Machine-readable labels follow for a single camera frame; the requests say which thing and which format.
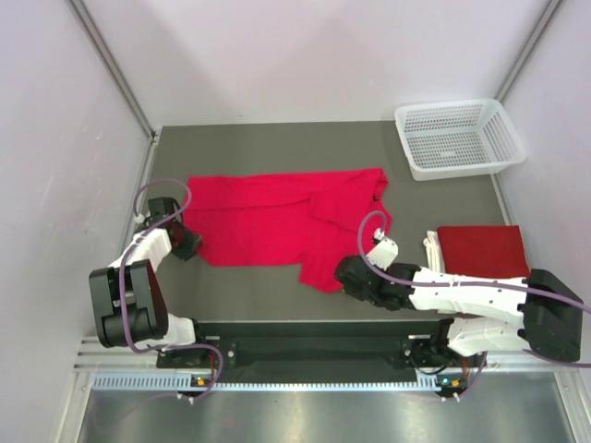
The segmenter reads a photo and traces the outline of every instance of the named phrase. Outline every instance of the white plastic basket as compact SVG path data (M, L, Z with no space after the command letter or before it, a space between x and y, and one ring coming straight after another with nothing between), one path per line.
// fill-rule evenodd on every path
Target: white plastic basket
M415 180L495 174L525 160L513 123L496 100L403 106L395 118Z

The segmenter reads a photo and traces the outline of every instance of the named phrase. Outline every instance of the purple cable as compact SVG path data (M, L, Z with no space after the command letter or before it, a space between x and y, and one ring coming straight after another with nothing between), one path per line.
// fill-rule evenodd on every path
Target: purple cable
M181 350L187 350L187 349L207 349L209 351L214 352L218 357L218 362L219 362L218 363L218 370L216 371L215 376L213 376L213 379L211 380L209 386L204 391L202 391L198 397L195 397L196 401L201 401L205 397L210 395L211 390L213 389L213 387L217 383L218 379L220 378L220 375L222 374L223 355L220 352L220 350L218 348L216 348L215 346L211 346L210 344L205 344L205 343L194 343L194 344L186 344L186 345L170 345L170 346L159 345L159 346L149 347L149 348L145 348L145 349L140 349L133 342L133 338L131 337L131 330L129 328L129 315L127 313L126 282L125 282L125 271L124 271L124 269L126 268L127 260L129 259L131 254L133 254L133 251L136 249L136 247L138 247L138 244L144 240L146 235L151 233L154 229L158 229L159 227L165 225L170 220L174 220L178 215L180 215L184 210L186 210L188 208L188 205L191 203L191 198L192 198L191 190L188 188L187 185L185 185L180 180L176 180L174 178L160 178L157 180L152 180L151 182L148 182L146 185L144 185L140 189L138 189L138 192L136 193L136 195L133 198L133 211L136 216L139 215L138 209L137 209L139 196L148 187L155 185L157 183L175 183L175 184L181 185L187 191L187 201L185 202L185 204L181 208L176 210L174 213L172 213L168 217L163 218L160 221L157 221L152 226L150 226L148 229L143 231L139 235L138 241L132 243L129 246L129 248L127 249L127 251L125 252L125 254L121 257L121 264L119 267L119 275L118 275L118 283L119 283L119 300L121 302L121 304L120 304L121 318L123 321L123 331L126 336L127 346L134 353L148 353L150 351L161 351L164 348L166 348L165 350L172 350L172 351L181 351ZM134 413L135 411L137 411L139 408L141 408L145 404L149 403L150 401L157 400L157 399L164 398L164 397L172 397L172 396L176 396L176 394L174 394L172 392L166 392L164 394L157 394L152 397L149 397L148 399L146 399L144 401L140 401L135 406L133 406L129 411L124 413L119 419L117 419L117 421L114 424L112 424L106 428L101 428L100 426L98 426L97 419L96 419L96 412L93 412L92 422L94 423L94 426L97 429L97 431L108 432L113 427L115 427L116 425L121 423L123 420L125 420L127 417L129 417L132 413Z
M382 229L385 228L385 224L387 222L386 215L383 212L381 212L380 210L374 210L374 211L370 212L366 216L365 219L363 219L363 221L361 222L361 225L359 226L359 231L357 233L357 248L359 249L359 255L363 259L364 263L368 266L368 268L370 268L372 271L374 271L376 274L378 274L380 277L382 277L382 279L385 279L387 281L391 281L393 283L403 284L405 286L415 286L415 287L422 287L422 288L447 288L447 287L450 287L449 283L429 283L429 282L422 282L422 281L409 281L409 280L397 279L391 275L388 275L387 273L383 272L382 270L376 268L375 266L373 266L369 262L368 258L366 257L366 253L363 250L363 232L365 230L366 224L368 224L369 219L371 219L372 217L375 217L375 216L381 217ZM590 306L584 305L580 302L577 302L576 300L568 298L568 297L561 295L559 293L551 293L550 291L545 291L543 289L521 287L521 286L515 286L513 284L498 283L498 282L493 282L493 281L462 281L462 282L455 281L452 283L452 286L497 288L497 289L505 289L508 291L518 291L520 293L531 293L533 295L539 295L541 297L547 297L547 298L551 298L553 300L557 300L559 302L563 302L567 305L574 306L577 309L581 309L583 312L586 312L587 314L591 314L591 307ZM538 353L535 353L534 351L530 351L530 350L525 350L525 351L527 353L534 355L537 358L540 358L546 362L553 363L556 365L563 365L563 366L568 366L568 367L578 367L578 368L583 368L583 369L591 368L591 363L559 362L556 360L551 360L551 359L544 357L542 355L539 355ZM480 367L478 369L478 372L476 373L474 381L476 381L476 379L479 377L481 371L482 371L482 368Z
M466 396L466 394L474 387L474 385L476 384L476 382L478 381L478 379L482 375L482 370L484 369L484 366L487 365L487 355L488 355L488 353L482 353L482 360L480 360L480 365L478 365L478 370L477 370L476 374L474 375L474 378L472 378L470 383L468 383L468 386L466 387L464 392L462 392L461 394L458 395L458 398L460 400L463 399Z

